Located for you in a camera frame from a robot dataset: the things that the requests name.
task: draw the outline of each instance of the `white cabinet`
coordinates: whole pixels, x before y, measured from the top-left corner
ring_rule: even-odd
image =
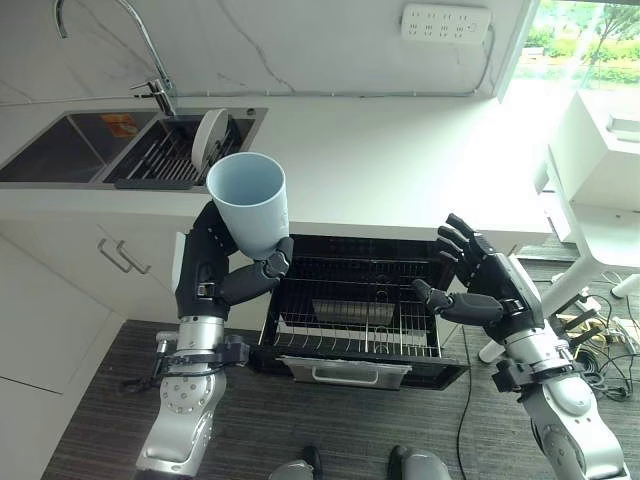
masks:
[[[136,258],[134,263],[144,267],[141,270],[150,266],[146,273],[140,273],[126,260],[126,257],[134,259],[134,244],[114,238],[99,225],[60,220],[7,221],[0,224],[0,232],[78,289],[124,318],[176,321],[173,293],[152,273],[157,266],[146,263],[147,257]],[[147,244],[151,249],[173,249],[173,244],[169,247],[168,242]],[[163,262],[158,270],[165,271],[166,268]]]
[[[113,313],[107,318],[96,338],[87,345],[88,350],[64,394],[0,379],[1,478],[18,480],[42,476],[122,322],[123,319]],[[66,343],[58,345],[61,350],[66,347]],[[23,350],[31,354],[37,352],[28,345]]]
[[[124,318],[174,323],[171,273],[176,232],[186,233],[192,224],[193,219],[182,217],[125,215],[98,223],[11,220],[0,222],[0,234]],[[238,252],[229,266],[235,270],[251,261]],[[227,326],[260,330],[269,299],[265,294],[232,307]]]
[[[0,377],[58,393],[110,314],[1,236],[0,305]]]
[[[99,226],[115,242],[124,241],[124,251],[136,260],[135,263],[143,269],[148,267],[148,275],[170,290],[176,233],[187,233],[193,221],[190,218],[122,218],[101,221]]]

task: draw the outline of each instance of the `sink basin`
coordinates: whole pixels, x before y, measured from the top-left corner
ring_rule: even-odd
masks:
[[[202,185],[207,169],[213,162],[249,148],[266,109],[228,108],[226,135],[217,142],[215,154],[208,159],[205,169],[198,171],[191,163],[191,149],[205,112],[181,112],[175,117],[158,116],[95,181],[111,183],[116,188]]]
[[[152,110],[68,113],[0,170],[0,182],[91,182],[157,114]]]

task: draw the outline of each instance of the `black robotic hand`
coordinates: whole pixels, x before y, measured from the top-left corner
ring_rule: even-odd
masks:
[[[229,273],[229,256],[237,251],[220,212],[209,202],[185,237],[175,292],[178,317],[226,318],[229,307],[275,288],[291,264],[293,239],[280,239],[269,258]]]
[[[499,343],[513,333],[544,328],[540,301],[506,257],[454,214],[446,223],[438,229],[439,255],[468,293],[448,295],[415,280],[427,308],[453,322],[484,327]]]

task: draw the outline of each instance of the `faucet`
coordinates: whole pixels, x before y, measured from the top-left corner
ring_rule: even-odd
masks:
[[[156,47],[153,45],[151,37],[149,37],[147,27],[145,27],[142,18],[140,18],[140,15],[136,11],[136,9],[133,8],[133,6],[127,0],[115,1],[118,2],[118,4],[127,11],[129,16],[135,22],[136,27],[138,27],[138,31],[140,32],[140,35],[142,36],[142,39],[147,46],[147,50],[149,50],[149,54],[153,59],[156,70],[158,70],[158,74],[160,75],[160,78],[150,80],[143,83],[142,85],[136,85],[131,88],[134,89],[147,85],[149,87],[150,93],[148,95],[136,95],[136,97],[154,97],[158,102],[160,109],[165,115],[174,116],[176,114],[176,111],[173,104],[171,103],[171,97],[174,97],[176,95],[175,85],[171,81],[167,70],[164,68],[162,60],[160,60],[160,57],[158,56]],[[55,20],[58,36],[60,38],[67,38],[67,29],[64,27],[64,22],[62,21],[63,4],[64,0],[53,0],[53,18]]]

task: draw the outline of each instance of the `window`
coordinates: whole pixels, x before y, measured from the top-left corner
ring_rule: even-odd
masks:
[[[640,6],[542,0],[512,81],[639,93]]]

